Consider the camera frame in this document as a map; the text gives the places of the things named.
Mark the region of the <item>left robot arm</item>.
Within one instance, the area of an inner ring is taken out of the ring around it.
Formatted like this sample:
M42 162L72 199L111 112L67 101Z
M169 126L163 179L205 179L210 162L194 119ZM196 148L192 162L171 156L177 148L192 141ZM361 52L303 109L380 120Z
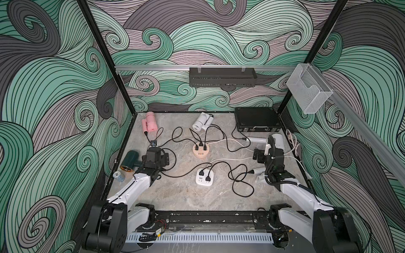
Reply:
M112 197L92 206L83 232L82 249L94 253L119 253L129 233L141 226L153 227L156 221L154 206L135 205L135 202L168 165L168 153L160 147L148 148L131 181Z

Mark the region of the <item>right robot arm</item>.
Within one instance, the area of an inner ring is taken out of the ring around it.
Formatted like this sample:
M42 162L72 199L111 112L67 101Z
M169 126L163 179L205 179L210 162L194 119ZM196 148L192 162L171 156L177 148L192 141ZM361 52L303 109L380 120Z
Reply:
M364 251L351 213L322 200L285 169L285 147L281 134L275 133L267 138L250 137L248 140L265 145L263 150L254 150L253 159L263 164L254 173L301 208L296 211L288 204L272 205L271 226L291 228L308 240L317 253Z

